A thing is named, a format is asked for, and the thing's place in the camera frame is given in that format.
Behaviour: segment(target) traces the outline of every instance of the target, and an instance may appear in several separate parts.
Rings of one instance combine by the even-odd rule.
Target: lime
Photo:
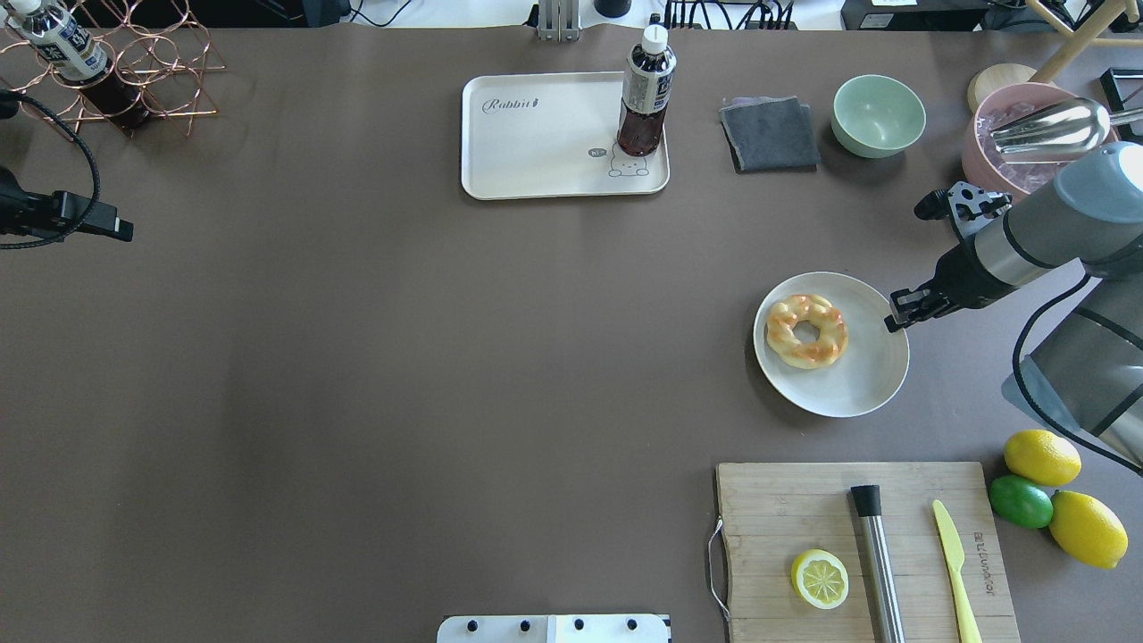
[[[992,511],[1009,523],[1028,529],[1048,527],[1052,499],[1032,481],[1021,476],[1000,476],[989,485]]]

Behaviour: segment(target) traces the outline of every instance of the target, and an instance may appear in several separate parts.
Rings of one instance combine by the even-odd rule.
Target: metal scoop
[[[1076,160],[1100,146],[1111,128],[1143,118],[1143,107],[1110,113],[1090,98],[1066,98],[991,131],[1008,163]]]

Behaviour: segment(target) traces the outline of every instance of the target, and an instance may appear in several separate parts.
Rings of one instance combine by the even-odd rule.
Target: bottle cap
[[[648,54],[662,54],[666,50],[666,27],[661,24],[648,25],[644,30],[644,51]]]
[[[39,9],[40,6],[43,5],[40,0],[8,0],[8,3],[11,5],[13,11],[25,16]]]

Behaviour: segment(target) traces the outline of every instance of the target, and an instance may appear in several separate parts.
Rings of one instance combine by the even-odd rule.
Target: wooden cutting board
[[[870,642],[861,532],[849,488],[881,487],[881,511],[905,638],[959,643],[952,588],[933,517],[941,500],[965,547],[961,576],[986,643],[1018,643],[1000,542],[980,463],[788,463],[718,466],[728,569],[730,643]],[[818,610],[793,590],[806,549],[833,553],[849,597]]]

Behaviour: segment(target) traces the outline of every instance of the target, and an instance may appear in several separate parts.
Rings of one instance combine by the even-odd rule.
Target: bottle label
[[[64,80],[90,80],[107,66],[107,53],[71,16],[47,31],[21,33],[39,49],[45,61],[56,67]]]
[[[628,66],[623,75],[623,104],[633,112],[653,114],[666,106],[673,79],[673,66],[663,74]]]

